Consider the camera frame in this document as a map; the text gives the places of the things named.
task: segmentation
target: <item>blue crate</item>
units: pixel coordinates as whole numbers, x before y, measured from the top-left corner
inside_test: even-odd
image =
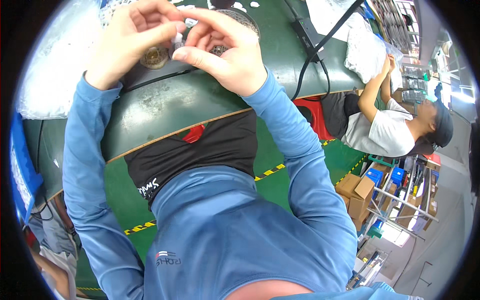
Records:
[[[397,187],[401,186],[402,178],[405,170],[395,167],[392,172],[392,182],[396,184]]]
[[[383,177],[384,173],[382,171],[379,171],[379,170],[375,170],[373,168],[370,168],[367,173],[365,174],[365,176],[367,176],[368,178],[370,178],[374,183],[375,183],[375,186],[377,188],[380,188],[380,184],[382,183],[382,177]],[[377,191],[373,191],[373,195],[372,195],[372,198],[375,199],[375,197],[377,196],[378,192]]]

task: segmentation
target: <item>power adapter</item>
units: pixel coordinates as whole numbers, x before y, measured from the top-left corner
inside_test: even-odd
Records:
[[[307,57],[313,55],[313,53],[316,52],[315,46],[320,43],[324,36],[317,33],[310,18],[297,19],[291,23],[291,26],[298,35],[300,42],[307,53]],[[322,50],[323,47],[314,54],[312,62],[318,63],[320,60],[324,59]]]

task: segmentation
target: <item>black cap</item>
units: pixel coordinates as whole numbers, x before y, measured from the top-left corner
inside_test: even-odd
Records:
[[[432,134],[433,142],[440,147],[448,145],[453,136],[453,121],[450,112],[445,107],[440,99],[433,103],[437,108],[437,115],[435,116],[436,130]]]

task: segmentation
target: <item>clear plastic bag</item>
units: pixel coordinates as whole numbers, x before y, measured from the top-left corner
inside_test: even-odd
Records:
[[[379,37],[362,28],[350,29],[345,67],[357,73],[364,84],[382,72],[385,56],[385,45]]]
[[[33,50],[17,99],[24,119],[68,116],[73,94],[102,33],[98,0],[71,0]]]
[[[399,87],[402,87],[402,73],[400,67],[402,66],[403,53],[395,48],[393,45],[384,41],[385,49],[388,54],[392,54],[395,57],[395,69],[390,74],[390,80],[392,82],[392,91],[396,91]]]

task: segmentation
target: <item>hand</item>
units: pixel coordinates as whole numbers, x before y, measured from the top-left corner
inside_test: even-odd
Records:
[[[185,47],[173,53],[174,60],[186,62],[211,74],[227,90],[242,97],[258,91],[267,79],[257,35],[232,18],[206,9],[182,10],[184,18],[198,20]],[[228,50],[218,57],[209,53],[214,46]]]
[[[395,69],[395,56],[393,54],[387,54],[388,59],[390,60],[390,70],[388,71],[389,74]]]
[[[185,28],[180,12],[167,0],[140,0],[117,8],[85,80],[99,90],[111,88],[147,49],[168,43]]]

